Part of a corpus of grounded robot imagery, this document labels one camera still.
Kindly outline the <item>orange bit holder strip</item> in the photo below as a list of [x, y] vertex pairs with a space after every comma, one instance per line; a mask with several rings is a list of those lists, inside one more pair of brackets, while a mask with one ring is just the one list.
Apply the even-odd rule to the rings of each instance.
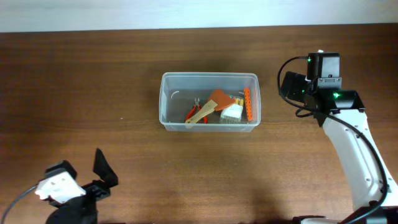
[[244, 89], [244, 102], [245, 102], [245, 107], [246, 107], [246, 115], [248, 121], [252, 121], [252, 108], [251, 108], [251, 94], [250, 94], [250, 89], [246, 87]]

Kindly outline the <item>pack of coloured markers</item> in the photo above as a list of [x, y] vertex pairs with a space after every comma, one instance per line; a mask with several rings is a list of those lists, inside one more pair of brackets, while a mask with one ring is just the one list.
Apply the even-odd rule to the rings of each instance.
[[241, 122], [243, 113], [244, 99], [238, 96], [231, 96], [235, 102], [222, 110], [220, 115], [220, 123], [236, 124]]

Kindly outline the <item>orange scraper wooden handle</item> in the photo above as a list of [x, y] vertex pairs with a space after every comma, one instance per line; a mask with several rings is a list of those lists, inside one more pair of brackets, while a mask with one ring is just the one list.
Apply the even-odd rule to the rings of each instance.
[[208, 116], [215, 111], [221, 111], [231, 106], [234, 102], [234, 98], [227, 95], [223, 90], [214, 90], [201, 110], [185, 122], [185, 126], [191, 128], [204, 116]]

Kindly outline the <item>red handled cutting pliers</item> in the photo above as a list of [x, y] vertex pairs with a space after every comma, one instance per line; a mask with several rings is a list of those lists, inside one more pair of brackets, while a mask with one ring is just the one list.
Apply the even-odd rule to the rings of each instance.
[[[187, 115], [185, 117], [185, 121], [190, 119], [192, 116], [194, 116], [197, 112], [199, 112], [201, 110], [200, 99], [199, 98], [195, 98], [194, 101], [195, 101], [195, 103], [194, 103], [192, 109], [187, 113]], [[207, 124], [208, 123], [208, 117], [204, 116], [203, 118], [200, 119], [200, 121], [202, 123], [204, 123], [204, 124]]]

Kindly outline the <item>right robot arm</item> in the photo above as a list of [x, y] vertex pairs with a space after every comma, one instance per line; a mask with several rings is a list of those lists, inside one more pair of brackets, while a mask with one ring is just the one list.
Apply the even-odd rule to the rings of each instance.
[[365, 106], [355, 90], [344, 90], [337, 52], [303, 57], [307, 72], [278, 73], [279, 96], [313, 117], [330, 139], [349, 183], [354, 212], [342, 223], [397, 223], [397, 184], [371, 135]]

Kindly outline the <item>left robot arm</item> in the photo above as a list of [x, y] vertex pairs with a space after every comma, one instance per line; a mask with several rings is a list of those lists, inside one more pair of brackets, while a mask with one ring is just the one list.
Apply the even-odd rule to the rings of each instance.
[[68, 161], [46, 169], [36, 194], [56, 208], [47, 223], [98, 223], [96, 203], [111, 195], [110, 188], [117, 186], [119, 179], [99, 148], [95, 152], [93, 172], [99, 179], [81, 187], [76, 182], [77, 172]]

